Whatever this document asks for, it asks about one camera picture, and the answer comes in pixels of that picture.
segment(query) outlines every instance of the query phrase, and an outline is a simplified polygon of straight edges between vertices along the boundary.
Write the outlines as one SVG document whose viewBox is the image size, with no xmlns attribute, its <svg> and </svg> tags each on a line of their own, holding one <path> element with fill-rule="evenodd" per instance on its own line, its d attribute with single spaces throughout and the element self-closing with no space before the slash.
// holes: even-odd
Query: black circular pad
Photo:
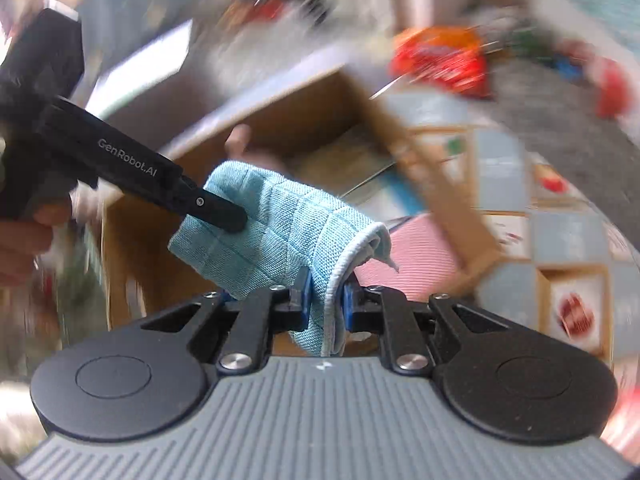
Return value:
<svg viewBox="0 0 640 480">
<path fill-rule="evenodd" d="M 478 428 L 554 444 L 599 434 L 616 382 L 593 356 L 531 330 L 469 334 L 436 376 L 450 405 Z"/>
<path fill-rule="evenodd" d="M 571 370 L 540 357 L 509 359 L 496 374 L 503 388 L 525 399 L 551 399 L 571 384 Z"/>
<path fill-rule="evenodd" d="M 185 417 L 206 384 L 179 336 L 125 328 L 45 361 L 31 381 L 31 398 L 47 431 L 116 442 Z"/>
<path fill-rule="evenodd" d="M 99 399 L 119 399 L 138 393 L 149 384 L 151 368 L 135 357 L 110 355 L 82 365 L 76 384 Z"/>
</svg>

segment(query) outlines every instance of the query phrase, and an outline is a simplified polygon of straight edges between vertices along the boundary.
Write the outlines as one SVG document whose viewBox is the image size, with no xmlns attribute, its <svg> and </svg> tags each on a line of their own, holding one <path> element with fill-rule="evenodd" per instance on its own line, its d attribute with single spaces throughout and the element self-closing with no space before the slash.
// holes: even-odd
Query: finger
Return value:
<svg viewBox="0 0 640 480">
<path fill-rule="evenodd" d="M 251 128 L 247 124 L 238 124 L 229 134 L 225 142 L 226 154 L 230 158 L 242 156 L 251 140 Z"/>
<path fill-rule="evenodd" d="M 33 256 L 0 249 L 0 274 L 20 280 L 27 279 L 33 272 Z"/>
<path fill-rule="evenodd" d="M 21 254 L 42 254 L 51 247 L 53 229 L 37 222 L 0 221 L 0 248 Z"/>
<path fill-rule="evenodd" d="M 60 225 L 71 218 L 71 197 L 41 206 L 33 219 L 42 225 Z"/>
</svg>

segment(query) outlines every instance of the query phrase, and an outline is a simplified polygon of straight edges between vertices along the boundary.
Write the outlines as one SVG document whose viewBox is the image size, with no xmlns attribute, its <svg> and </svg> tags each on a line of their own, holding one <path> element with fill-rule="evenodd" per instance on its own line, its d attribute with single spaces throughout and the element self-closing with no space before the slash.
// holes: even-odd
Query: cardboard box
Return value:
<svg viewBox="0 0 640 480">
<path fill-rule="evenodd" d="M 170 156 L 201 185 L 223 161 L 224 142 L 238 123 L 251 126 L 256 148 L 271 150 L 284 160 L 316 150 L 355 124 L 365 123 L 396 158 L 460 259 L 462 270 L 439 289 L 466 294 L 500 258 L 498 245 L 437 161 L 418 148 L 408 129 L 379 98 L 370 98 L 372 94 L 347 69 L 331 70 L 210 132 L 201 131 Z M 216 288 L 167 250 L 179 225 L 176 215 L 133 196 L 121 196 L 106 208 L 102 257 L 111 327 L 131 320 L 136 298 L 142 297 L 142 314 L 151 314 Z"/>
<path fill-rule="evenodd" d="M 539 267 L 540 332 L 609 360 L 612 305 L 607 267 Z"/>
</svg>

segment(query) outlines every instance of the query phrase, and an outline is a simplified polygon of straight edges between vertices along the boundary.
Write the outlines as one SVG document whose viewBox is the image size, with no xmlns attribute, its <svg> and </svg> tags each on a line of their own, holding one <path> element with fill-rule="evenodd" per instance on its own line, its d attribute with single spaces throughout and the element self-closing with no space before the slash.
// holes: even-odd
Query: white wall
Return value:
<svg viewBox="0 0 640 480">
<path fill-rule="evenodd" d="M 640 64 L 634 54 L 621 46 L 597 20 L 574 6 L 569 0 L 530 0 L 530 10 L 550 28 L 569 37 L 591 43 L 596 53 L 617 62 L 631 86 L 632 108 L 620 117 L 620 127 L 640 147 Z"/>
</svg>

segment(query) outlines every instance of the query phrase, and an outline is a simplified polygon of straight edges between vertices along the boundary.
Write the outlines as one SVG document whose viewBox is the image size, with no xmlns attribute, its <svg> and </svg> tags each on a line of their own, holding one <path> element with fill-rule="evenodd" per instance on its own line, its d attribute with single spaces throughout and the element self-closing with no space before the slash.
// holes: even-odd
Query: storage box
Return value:
<svg viewBox="0 0 640 480">
<path fill-rule="evenodd" d="M 170 156 L 201 185 L 223 161 L 223 145 L 235 124 L 251 126 L 252 145 L 286 161 L 363 123 L 394 156 L 460 260 L 462 270 L 439 290 L 466 294 L 500 258 L 498 245 L 437 161 L 418 149 L 414 136 L 379 98 L 370 98 L 375 90 L 347 68 L 331 70 L 211 131 L 199 128 L 199 134 L 175 146 Z M 151 314 L 216 288 L 167 250 L 179 225 L 176 215 L 133 196 L 121 196 L 106 208 L 102 257 L 111 327 L 129 322 L 138 308 L 142 315 Z"/>
<path fill-rule="evenodd" d="M 476 290 L 479 306 L 591 352 L 626 378 L 621 389 L 635 386 L 640 270 L 620 231 L 463 100 L 400 80 L 383 98 L 500 245 L 501 263 Z"/>
</svg>

